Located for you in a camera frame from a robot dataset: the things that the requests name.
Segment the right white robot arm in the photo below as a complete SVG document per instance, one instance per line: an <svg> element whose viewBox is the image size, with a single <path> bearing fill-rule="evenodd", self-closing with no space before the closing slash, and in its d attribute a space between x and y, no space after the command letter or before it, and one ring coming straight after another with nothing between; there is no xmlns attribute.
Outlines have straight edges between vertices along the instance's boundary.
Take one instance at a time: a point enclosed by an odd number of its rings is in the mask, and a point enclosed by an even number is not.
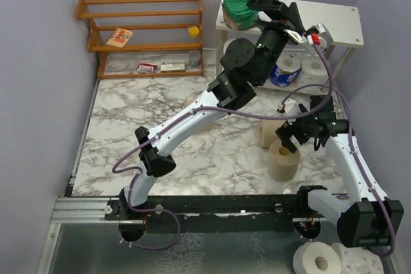
<svg viewBox="0 0 411 274"><path fill-rule="evenodd" d="M299 144L314 139L316 150L324 147L340 171L348 200L339 200L322 185L306 185L297 191L296 212L324 216L348 248L394 246L404 215L401 202L391 200L372 176L349 120L337 119L332 98L310 96L309 102L309 108L290 100L281 104L280 113L289 119L275 133L291 153L297 150L292 139Z"/></svg>

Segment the blue roll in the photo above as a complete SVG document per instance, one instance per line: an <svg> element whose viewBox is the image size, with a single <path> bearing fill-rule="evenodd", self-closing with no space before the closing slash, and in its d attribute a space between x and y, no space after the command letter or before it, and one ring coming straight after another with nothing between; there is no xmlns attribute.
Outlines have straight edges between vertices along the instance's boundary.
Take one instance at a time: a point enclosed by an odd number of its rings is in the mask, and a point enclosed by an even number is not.
<svg viewBox="0 0 411 274"><path fill-rule="evenodd" d="M301 60L293 54L282 53L277 59L270 81L277 87L289 86L301 71Z"/></svg>

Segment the white plain paper roll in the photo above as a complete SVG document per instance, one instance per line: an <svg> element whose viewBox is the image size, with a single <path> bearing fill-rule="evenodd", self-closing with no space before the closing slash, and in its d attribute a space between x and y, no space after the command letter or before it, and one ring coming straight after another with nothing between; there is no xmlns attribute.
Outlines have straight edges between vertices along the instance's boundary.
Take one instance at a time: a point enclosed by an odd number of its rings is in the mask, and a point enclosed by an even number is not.
<svg viewBox="0 0 411 274"><path fill-rule="evenodd" d="M223 56L220 59L221 64L232 63L237 58L237 39L229 39L223 45Z"/></svg>

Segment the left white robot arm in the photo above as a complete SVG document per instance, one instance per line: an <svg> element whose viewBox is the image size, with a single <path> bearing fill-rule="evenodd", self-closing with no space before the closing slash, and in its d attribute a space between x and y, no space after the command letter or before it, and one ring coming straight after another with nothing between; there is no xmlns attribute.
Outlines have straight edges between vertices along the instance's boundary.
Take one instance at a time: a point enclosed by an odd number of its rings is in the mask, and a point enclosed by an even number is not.
<svg viewBox="0 0 411 274"><path fill-rule="evenodd" d="M192 104L159 126L135 130L139 143L135 152L137 174L122 190L119 211L128 219L137 218L156 180L176 168L173 150L199 129L233 113L250 102L254 88L265 84L289 41L288 30L304 32L297 4L280 0L248 0L247 7L264 12L270 21L258 21L261 35L256 43L245 38L233 40L220 59L222 72Z"/></svg>

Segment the pink dotted paper roll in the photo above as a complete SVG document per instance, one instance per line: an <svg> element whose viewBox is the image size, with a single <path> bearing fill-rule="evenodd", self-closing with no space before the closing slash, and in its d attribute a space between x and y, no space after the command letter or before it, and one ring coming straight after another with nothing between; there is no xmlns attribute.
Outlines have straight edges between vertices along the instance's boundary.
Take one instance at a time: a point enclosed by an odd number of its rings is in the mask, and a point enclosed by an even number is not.
<svg viewBox="0 0 411 274"><path fill-rule="evenodd" d="M301 71L299 73L297 84L311 85L301 90L302 93L312 95L322 95L322 85L328 80L328 74L322 60L318 56L305 56L301 58Z"/></svg>

